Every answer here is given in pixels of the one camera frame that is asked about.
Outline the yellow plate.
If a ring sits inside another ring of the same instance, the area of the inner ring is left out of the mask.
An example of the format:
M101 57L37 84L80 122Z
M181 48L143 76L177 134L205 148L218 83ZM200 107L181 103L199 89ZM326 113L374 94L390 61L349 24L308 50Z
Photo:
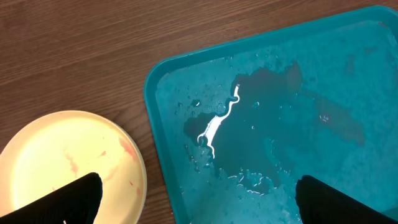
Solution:
M95 223L137 223L147 174L125 130L86 111L59 111L23 127L1 152L1 215L96 172L103 196Z

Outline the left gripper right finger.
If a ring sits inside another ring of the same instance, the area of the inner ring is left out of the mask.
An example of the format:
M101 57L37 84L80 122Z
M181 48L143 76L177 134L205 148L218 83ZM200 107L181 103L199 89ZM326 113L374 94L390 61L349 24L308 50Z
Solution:
M311 175L297 181L295 201L303 224L397 224L396 208L380 213Z

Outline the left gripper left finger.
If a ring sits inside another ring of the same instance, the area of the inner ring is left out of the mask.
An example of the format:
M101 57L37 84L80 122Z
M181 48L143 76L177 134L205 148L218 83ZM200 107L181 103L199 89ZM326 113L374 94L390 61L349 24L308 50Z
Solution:
M102 196L101 177L92 172L1 217L1 224L93 224Z

